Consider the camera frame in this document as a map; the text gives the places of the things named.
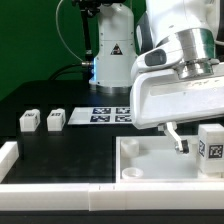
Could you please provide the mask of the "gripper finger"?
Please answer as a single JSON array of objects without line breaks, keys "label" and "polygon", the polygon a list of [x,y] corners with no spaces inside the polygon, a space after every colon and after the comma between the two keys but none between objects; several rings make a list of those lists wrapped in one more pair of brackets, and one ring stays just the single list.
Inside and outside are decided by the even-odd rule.
[{"label": "gripper finger", "polygon": [[188,154],[189,146],[187,140],[182,140],[176,132],[177,124],[175,122],[167,122],[164,125],[164,133],[174,142],[175,151],[179,154]]}]

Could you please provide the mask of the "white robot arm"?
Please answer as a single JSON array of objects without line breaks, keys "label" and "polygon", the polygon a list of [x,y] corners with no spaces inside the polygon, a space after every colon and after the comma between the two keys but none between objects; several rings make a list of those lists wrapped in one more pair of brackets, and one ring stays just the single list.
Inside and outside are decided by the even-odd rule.
[{"label": "white robot arm", "polygon": [[99,7],[100,50],[92,88],[130,91],[133,125],[157,127],[187,153],[175,132],[178,123],[224,114],[224,63],[215,55],[216,0],[146,0],[146,21],[116,3]]}]

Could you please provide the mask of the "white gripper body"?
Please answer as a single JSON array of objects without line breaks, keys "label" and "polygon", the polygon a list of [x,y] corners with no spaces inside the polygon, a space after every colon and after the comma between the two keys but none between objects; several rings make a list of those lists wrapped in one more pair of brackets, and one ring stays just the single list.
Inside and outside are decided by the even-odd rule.
[{"label": "white gripper body", "polygon": [[173,69],[183,53],[152,50],[133,64],[130,108],[138,129],[167,122],[185,123],[224,115],[224,62],[214,60],[214,74],[181,80]]}]

